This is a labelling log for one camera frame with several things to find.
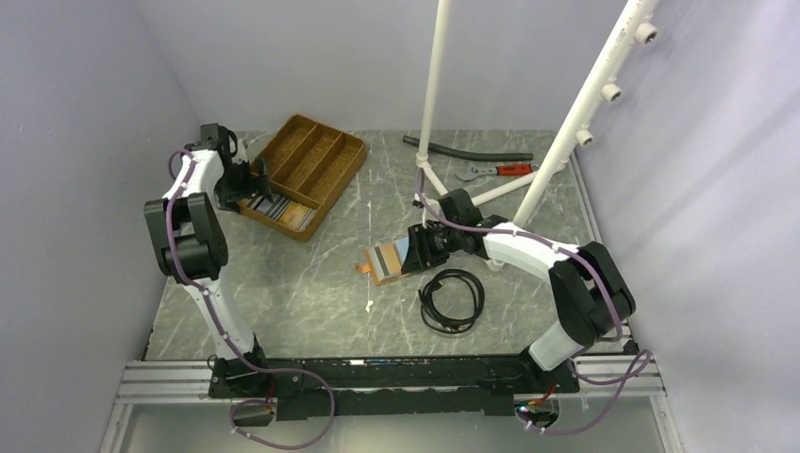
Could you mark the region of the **gold card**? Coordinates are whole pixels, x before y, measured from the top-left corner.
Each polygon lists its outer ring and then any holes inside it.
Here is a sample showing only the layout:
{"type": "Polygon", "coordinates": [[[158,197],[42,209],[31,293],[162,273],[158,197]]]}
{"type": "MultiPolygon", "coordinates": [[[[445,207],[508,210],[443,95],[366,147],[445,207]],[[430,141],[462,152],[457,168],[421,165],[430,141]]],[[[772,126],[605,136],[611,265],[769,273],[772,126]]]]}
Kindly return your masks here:
{"type": "Polygon", "coordinates": [[[384,243],[369,248],[367,257],[377,281],[402,275],[402,260],[394,243],[384,243]]]}

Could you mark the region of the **white card stack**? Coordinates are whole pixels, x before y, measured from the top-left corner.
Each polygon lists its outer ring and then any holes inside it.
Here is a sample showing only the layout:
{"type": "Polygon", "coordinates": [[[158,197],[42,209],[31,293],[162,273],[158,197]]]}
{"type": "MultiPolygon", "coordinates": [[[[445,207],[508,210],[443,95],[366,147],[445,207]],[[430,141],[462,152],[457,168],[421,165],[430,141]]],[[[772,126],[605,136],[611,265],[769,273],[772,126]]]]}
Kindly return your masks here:
{"type": "Polygon", "coordinates": [[[253,198],[245,206],[292,231],[304,231],[317,212],[279,194],[273,194],[272,199],[265,196],[253,198]]]}

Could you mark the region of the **woven brown organizer tray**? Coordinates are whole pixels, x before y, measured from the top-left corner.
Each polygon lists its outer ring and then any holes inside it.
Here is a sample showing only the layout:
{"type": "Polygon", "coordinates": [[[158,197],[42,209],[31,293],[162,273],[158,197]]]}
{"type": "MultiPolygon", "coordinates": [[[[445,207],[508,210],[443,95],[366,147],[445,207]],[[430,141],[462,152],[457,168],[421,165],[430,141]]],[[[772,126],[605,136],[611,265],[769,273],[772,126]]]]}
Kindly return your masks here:
{"type": "Polygon", "coordinates": [[[258,153],[265,158],[273,194],[317,210],[304,231],[292,231],[239,203],[241,215],[299,243],[307,242],[367,157],[363,139],[295,114],[258,153]]]}

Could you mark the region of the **orange card holder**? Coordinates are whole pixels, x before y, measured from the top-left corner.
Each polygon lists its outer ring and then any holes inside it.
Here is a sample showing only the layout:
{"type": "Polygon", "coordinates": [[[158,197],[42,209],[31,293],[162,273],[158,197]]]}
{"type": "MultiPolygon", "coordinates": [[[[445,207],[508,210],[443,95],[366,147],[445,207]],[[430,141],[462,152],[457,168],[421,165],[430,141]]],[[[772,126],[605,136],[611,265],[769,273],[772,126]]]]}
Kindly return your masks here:
{"type": "Polygon", "coordinates": [[[402,265],[408,249],[408,236],[368,247],[364,251],[365,262],[357,263],[355,269],[360,274],[369,275],[378,286],[393,282],[405,275],[402,265]]]}

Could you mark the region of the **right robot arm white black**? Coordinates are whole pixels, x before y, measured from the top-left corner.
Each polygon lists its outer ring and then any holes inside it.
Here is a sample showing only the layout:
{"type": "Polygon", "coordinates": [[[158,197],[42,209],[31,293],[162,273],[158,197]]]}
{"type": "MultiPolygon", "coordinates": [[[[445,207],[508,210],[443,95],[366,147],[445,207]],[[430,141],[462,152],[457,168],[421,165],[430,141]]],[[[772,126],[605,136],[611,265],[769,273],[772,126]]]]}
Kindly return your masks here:
{"type": "Polygon", "coordinates": [[[451,254],[464,252],[509,264],[551,288],[557,320],[527,347],[528,360],[519,369],[528,390],[545,390],[568,359],[620,336],[636,302],[603,244],[560,243],[503,216],[485,216],[462,189],[446,194],[438,205],[429,210],[431,219],[408,228],[403,273],[441,266],[451,254]]]}

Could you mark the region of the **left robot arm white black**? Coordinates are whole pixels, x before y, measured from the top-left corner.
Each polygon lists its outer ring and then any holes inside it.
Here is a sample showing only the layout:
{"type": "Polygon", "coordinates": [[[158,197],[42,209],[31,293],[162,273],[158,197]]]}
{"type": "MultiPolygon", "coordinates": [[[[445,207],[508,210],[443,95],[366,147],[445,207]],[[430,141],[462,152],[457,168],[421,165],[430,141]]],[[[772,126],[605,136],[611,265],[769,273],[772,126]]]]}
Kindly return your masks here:
{"type": "Polygon", "coordinates": [[[208,324],[216,353],[213,382],[237,386],[249,396],[263,394],[272,372],[234,300],[225,270],[228,246],[216,212],[239,212],[239,202],[253,198],[271,200],[266,162],[250,164],[236,133],[216,123],[201,126],[199,140],[175,156],[181,167],[171,174],[171,188],[143,208],[158,267],[192,297],[208,324]]]}

